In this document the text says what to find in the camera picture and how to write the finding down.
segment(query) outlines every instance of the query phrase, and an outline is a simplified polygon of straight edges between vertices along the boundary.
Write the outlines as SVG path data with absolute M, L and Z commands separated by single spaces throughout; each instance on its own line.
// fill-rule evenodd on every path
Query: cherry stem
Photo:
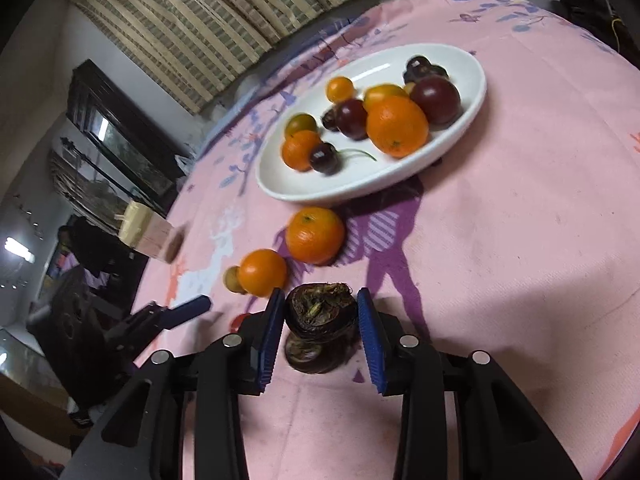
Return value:
M 378 160 L 377 160 L 373 155 L 371 155 L 370 153 L 363 152 L 362 150 L 356 150 L 355 148 L 348 148 L 348 149 L 346 149 L 346 150 L 340 150 L 340 151 L 339 151 L 339 152 L 337 152 L 337 153 L 358 153 L 359 155 L 366 155 L 366 156 L 368 156 L 371 160 L 374 160 L 375 162 L 377 162 L 377 161 L 378 161 Z

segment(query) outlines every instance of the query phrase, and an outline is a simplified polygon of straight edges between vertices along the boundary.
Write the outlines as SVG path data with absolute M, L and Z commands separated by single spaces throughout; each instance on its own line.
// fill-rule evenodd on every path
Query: orange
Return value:
M 249 294 L 268 298 L 287 283 L 287 264 L 276 251 L 258 249 L 242 259 L 238 281 Z
M 287 136 L 280 154 L 282 160 L 292 170 L 307 171 L 311 169 L 309 155 L 311 151 L 322 142 L 316 132 L 311 130 L 300 130 L 291 136 Z
M 291 256 L 298 261 L 327 264 L 344 242 L 344 224 L 330 209 L 305 207 L 289 221 L 285 241 Z
M 347 77 L 334 77 L 326 84 L 325 93 L 326 98 L 334 104 L 346 101 L 353 97 L 353 83 Z
M 372 86 L 364 92 L 363 106 L 368 112 L 380 101 L 383 101 L 389 96 L 399 95 L 407 97 L 406 92 L 398 85 L 392 85 L 391 83 L 384 83 L 382 85 Z
M 367 135 L 381 152 L 402 158 L 429 140 L 429 123 L 411 99 L 391 96 L 369 111 Z

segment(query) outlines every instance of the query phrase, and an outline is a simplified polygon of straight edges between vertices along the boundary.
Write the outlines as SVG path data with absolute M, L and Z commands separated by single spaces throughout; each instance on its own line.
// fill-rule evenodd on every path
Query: fluorescent light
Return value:
M 27 260 L 30 264 L 36 259 L 35 256 L 20 242 L 16 242 L 13 238 L 7 238 L 4 243 L 4 248 L 10 253 L 16 254 L 21 258 Z
M 102 124 L 100 125 L 100 131 L 98 131 L 98 140 L 104 140 L 104 137 L 107 135 L 107 127 L 109 126 L 109 121 L 102 118 Z

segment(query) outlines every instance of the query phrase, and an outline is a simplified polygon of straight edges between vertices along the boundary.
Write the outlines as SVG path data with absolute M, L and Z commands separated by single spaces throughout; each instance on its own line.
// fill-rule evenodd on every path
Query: dark red tomato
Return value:
M 430 75 L 418 81 L 409 95 L 431 124 L 450 123 L 460 114 L 460 94 L 448 79 Z
M 360 99 L 347 99 L 335 107 L 335 124 L 353 140 L 367 138 L 367 111 Z
M 247 312 L 245 314 L 240 314 L 240 316 L 236 316 L 229 326 L 229 332 L 231 332 L 232 334 L 237 333 L 238 330 L 240 330 L 240 325 L 242 325 L 244 318 L 249 317 L 250 315 L 251 314 Z

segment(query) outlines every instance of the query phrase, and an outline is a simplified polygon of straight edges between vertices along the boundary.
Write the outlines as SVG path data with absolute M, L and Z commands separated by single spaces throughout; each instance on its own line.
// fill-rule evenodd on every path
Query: person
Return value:
M 58 241 L 69 248 L 80 265 L 96 278 L 102 272 L 126 274 L 130 267 L 131 250 L 120 239 L 89 224 L 85 217 L 58 229 Z
M 72 251 L 69 251 L 69 254 L 66 256 L 64 263 L 60 267 L 60 272 L 67 272 L 68 270 L 73 269 L 75 266 L 80 265 L 80 262 L 76 258 L 75 254 Z M 109 275 L 106 272 L 101 272 L 100 276 L 96 278 L 92 273 L 88 270 L 84 270 L 84 281 L 91 288 L 101 288 L 107 285 L 109 281 Z

